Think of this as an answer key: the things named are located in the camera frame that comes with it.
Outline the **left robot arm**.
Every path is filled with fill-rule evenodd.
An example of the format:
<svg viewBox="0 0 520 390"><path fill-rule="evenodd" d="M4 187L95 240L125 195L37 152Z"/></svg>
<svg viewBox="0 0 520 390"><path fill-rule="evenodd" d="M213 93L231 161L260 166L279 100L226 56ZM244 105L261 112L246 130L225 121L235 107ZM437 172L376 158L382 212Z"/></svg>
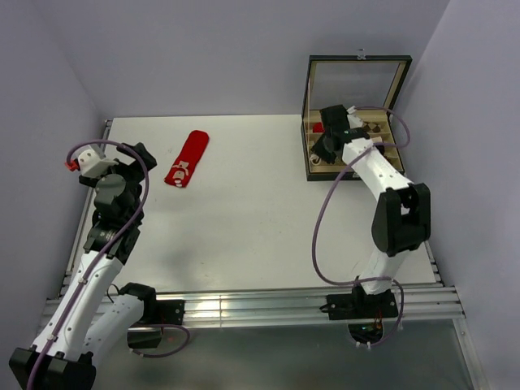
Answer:
<svg viewBox="0 0 520 390"><path fill-rule="evenodd" d="M53 317L28 349L17 348L9 367L22 389L64 389L84 384L94 374L82 351L90 322L106 290L126 264L144 218L155 157L143 143L114 142L132 163L108 158L104 140L75 145L65 165L80 173L79 181L94 191L93 226L80 265Z"/></svg>

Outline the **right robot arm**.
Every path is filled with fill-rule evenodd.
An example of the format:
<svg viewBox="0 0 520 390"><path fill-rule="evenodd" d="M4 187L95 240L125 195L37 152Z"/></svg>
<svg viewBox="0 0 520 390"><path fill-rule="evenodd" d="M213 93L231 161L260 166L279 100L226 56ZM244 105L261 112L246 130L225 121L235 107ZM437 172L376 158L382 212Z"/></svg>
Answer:
<svg viewBox="0 0 520 390"><path fill-rule="evenodd" d="M399 146L374 141L363 129L356 107L329 106L320 111L320 117L323 134L312 148L312 154L330 164L339 158L345 168L335 178L318 214L311 243L313 266L326 283L342 285L321 273L316 246L319 226L332 193L347 171L352 170L376 200L371 224L375 248L354 282L362 290L351 299L353 311L367 317L379 308L378 294L395 284L395 276L406 257L430 238L431 192L424 183L415 184L406 178L384 157L384 151Z"/></svg>

